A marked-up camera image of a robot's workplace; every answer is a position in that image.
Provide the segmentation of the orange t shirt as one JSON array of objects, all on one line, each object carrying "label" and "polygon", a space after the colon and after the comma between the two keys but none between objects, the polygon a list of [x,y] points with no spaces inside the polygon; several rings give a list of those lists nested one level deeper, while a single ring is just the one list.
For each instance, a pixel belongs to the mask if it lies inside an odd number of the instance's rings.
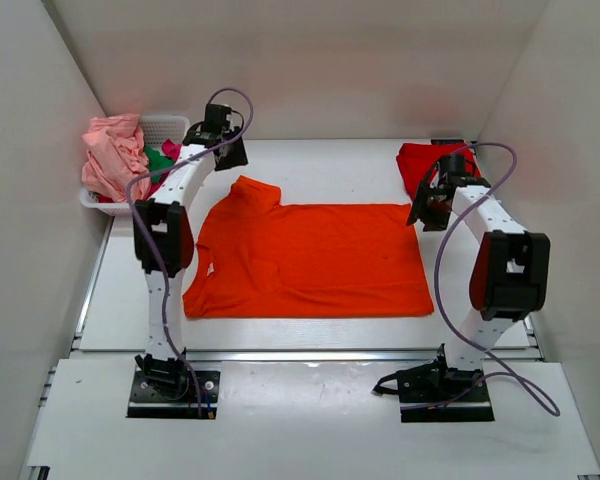
[{"label": "orange t shirt", "polygon": [[424,317],[434,305],[407,204],[290,204],[239,177],[207,214],[183,295],[202,318]]}]

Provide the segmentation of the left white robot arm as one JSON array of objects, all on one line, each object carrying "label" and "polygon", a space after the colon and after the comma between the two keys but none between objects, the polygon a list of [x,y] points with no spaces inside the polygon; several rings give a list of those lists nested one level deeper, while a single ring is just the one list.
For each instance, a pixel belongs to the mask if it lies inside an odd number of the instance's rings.
[{"label": "left white robot arm", "polygon": [[252,119],[208,103],[204,119],[186,133],[179,157],[162,174],[162,184],[132,208],[134,251],[149,296],[148,340],[136,362],[148,386],[170,402],[200,398],[181,340],[183,276],[195,251],[187,207],[212,172],[248,164],[242,135]]}]

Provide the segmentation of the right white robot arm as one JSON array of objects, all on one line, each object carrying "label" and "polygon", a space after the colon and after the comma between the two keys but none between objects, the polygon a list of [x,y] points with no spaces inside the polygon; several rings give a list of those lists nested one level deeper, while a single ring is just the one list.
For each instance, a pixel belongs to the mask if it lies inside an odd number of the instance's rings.
[{"label": "right white robot arm", "polygon": [[[429,391],[451,400],[476,377],[500,337],[512,325],[543,308],[550,240],[519,224],[494,198],[495,187],[475,177],[460,153],[440,157],[420,182],[407,223],[444,237],[434,261],[434,298],[453,338],[439,349],[443,366],[428,376]],[[479,242],[469,279],[470,308],[460,326],[443,306],[440,274],[445,247],[459,225]]]}]

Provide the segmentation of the folded red t shirt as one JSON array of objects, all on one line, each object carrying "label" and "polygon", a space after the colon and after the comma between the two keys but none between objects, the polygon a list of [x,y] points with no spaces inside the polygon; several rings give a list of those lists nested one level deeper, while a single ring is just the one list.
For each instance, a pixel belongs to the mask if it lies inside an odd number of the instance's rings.
[{"label": "folded red t shirt", "polygon": [[420,182],[439,157],[465,146],[463,141],[455,143],[404,143],[396,156],[397,166],[407,195],[416,198]]}]

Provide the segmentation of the magenta t shirt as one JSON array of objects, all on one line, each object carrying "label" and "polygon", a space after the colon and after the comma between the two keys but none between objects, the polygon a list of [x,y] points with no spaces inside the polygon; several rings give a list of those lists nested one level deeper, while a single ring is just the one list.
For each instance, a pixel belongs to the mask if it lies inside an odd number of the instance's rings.
[{"label": "magenta t shirt", "polygon": [[[181,147],[182,147],[181,144],[176,144],[171,139],[167,139],[162,143],[161,147],[156,150],[162,151],[164,153],[174,154],[177,157],[177,159],[175,160],[175,162],[176,162],[180,156]],[[147,192],[146,199],[148,199],[152,194],[154,194],[159,189],[159,187],[164,183],[164,181],[158,185],[151,184],[150,189]]]}]

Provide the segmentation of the green t shirt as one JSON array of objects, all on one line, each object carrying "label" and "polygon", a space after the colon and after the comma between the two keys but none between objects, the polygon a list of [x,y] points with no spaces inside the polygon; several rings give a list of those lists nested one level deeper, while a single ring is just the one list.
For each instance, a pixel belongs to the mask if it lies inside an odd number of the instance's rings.
[{"label": "green t shirt", "polygon": [[[148,159],[148,170],[150,172],[164,170],[172,166],[175,163],[175,160],[177,159],[177,157],[172,153],[164,153],[150,146],[144,147],[144,153]],[[158,185],[161,182],[163,182],[167,176],[167,172],[164,172],[161,175],[152,175],[151,184]]]}]

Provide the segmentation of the pink t shirt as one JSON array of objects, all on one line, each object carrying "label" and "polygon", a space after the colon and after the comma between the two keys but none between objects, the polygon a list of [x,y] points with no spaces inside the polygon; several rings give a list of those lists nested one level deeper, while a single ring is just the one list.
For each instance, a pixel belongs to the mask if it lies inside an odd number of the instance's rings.
[{"label": "pink t shirt", "polygon": [[139,120],[134,113],[90,120],[82,135],[87,159],[81,179],[87,190],[116,203],[126,202],[126,186],[149,172]]}]

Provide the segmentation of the black bracket at wall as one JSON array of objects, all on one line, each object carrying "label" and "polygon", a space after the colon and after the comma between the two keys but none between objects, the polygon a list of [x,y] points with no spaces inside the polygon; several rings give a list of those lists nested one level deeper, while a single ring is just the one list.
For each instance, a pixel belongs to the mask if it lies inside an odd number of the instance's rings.
[{"label": "black bracket at wall", "polygon": [[431,145],[464,145],[462,139],[431,139]]}]

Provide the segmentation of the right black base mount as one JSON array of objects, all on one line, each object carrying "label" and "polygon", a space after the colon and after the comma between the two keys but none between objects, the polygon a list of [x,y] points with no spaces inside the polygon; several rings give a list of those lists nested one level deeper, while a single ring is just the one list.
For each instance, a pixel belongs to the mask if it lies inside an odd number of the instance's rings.
[{"label": "right black base mount", "polygon": [[440,349],[422,365],[380,378],[376,396],[396,396],[403,423],[481,423],[495,420],[481,369],[467,371],[448,365]]}]

